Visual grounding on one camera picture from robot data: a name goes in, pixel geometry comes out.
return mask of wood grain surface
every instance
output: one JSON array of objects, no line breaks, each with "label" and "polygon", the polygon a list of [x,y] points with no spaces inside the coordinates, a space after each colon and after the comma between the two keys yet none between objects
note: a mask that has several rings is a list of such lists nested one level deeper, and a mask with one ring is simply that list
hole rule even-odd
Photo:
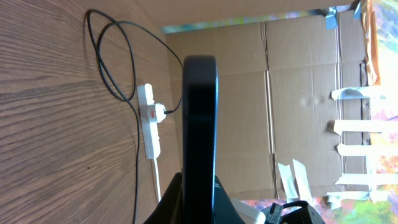
[{"label": "wood grain surface", "polygon": [[[164,39],[134,0],[0,0],[0,223],[131,223],[137,130],[134,114],[103,85],[85,24],[96,8]],[[96,35],[107,23],[93,15]],[[125,26],[137,84],[150,83],[171,109],[167,53]],[[131,59],[111,28],[101,46],[125,93]],[[137,107],[137,98],[133,104]],[[180,171],[173,116],[159,124],[164,192]],[[138,223],[156,207],[152,167],[141,138]]]}]

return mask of cardboard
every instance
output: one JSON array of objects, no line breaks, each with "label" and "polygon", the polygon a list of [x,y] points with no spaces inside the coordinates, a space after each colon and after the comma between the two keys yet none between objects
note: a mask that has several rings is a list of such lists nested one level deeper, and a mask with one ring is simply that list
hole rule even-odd
[{"label": "cardboard", "polygon": [[[329,120],[362,114],[360,100],[330,98],[333,90],[361,84],[361,24],[352,12],[339,15],[339,28],[330,30],[323,16],[312,16],[166,36],[181,58],[213,54],[217,59],[216,174],[229,196],[285,198],[276,164],[293,166],[293,159],[305,166],[312,196],[348,189],[335,185],[343,173],[366,172],[363,157],[337,153],[340,137],[327,130]],[[169,60],[177,104],[181,68]],[[181,146],[181,114],[174,115]],[[362,135],[345,133],[343,139],[361,144]]]}]

